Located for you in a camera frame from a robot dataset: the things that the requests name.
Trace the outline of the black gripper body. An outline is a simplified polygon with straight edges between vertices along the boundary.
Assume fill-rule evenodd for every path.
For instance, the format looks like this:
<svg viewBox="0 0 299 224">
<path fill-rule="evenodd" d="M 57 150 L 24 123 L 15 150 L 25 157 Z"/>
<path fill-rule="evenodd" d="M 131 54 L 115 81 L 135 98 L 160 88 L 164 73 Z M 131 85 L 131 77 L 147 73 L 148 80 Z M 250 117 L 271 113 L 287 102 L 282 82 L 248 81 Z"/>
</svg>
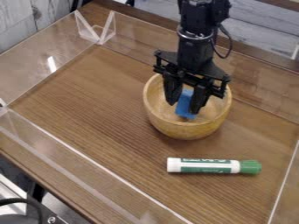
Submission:
<svg viewBox="0 0 299 224">
<path fill-rule="evenodd" d="M 230 76 L 212 61 L 215 50 L 215 32 L 208 36 L 195 35 L 178 29 L 179 48 L 176 52 L 156 50 L 154 56 L 156 62 L 154 70 L 164 75 L 164 72 L 178 73 L 183 71 L 183 84 L 195 88 L 198 84 L 210 89 L 210 97 L 224 97 Z"/>
</svg>

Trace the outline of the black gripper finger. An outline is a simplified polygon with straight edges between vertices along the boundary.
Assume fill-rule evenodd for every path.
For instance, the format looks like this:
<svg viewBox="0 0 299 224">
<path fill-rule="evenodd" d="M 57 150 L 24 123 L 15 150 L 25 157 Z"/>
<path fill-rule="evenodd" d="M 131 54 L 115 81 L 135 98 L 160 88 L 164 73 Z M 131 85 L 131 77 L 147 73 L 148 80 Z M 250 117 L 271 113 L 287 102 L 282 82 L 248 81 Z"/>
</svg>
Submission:
<svg viewBox="0 0 299 224">
<path fill-rule="evenodd" d="M 164 97 L 171 106 L 178 102 L 183 92 L 183 76 L 183 71 L 178 73 L 163 73 Z"/>
<path fill-rule="evenodd" d="M 206 105 L 207 100 L 211 96 L 211 91 L 207 87 L 203 85 L 198 84 L 196 87 L 194 88 L 194 93 L 191 96 L 191 106 L 190 106 L 190 111 L 192 114 L 198 114 L 202 107 Z"/>
</svg>

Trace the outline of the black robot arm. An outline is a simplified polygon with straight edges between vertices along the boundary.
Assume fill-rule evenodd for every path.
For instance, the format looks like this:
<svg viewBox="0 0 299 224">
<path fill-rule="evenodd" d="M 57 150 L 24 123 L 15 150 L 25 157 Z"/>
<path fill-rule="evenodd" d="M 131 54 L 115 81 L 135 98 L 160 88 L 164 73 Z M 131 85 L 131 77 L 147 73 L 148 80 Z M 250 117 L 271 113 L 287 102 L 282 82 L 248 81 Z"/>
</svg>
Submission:
<svg viewBox="0 0 299 224">
<path fill-rule="evenodd" d="M 230 0 L 178 0 L 180 23 L 178 51 L 156 50 L 154 71 L 163 76 L 163 91 L 172 106 L 192 87 L 188 112 L 198 115 L 210 98 L 224 97 L 230 75 L 214 62 L 230 56 L 232 39 L 222 22 L 230 17 Z"/>
</svg>

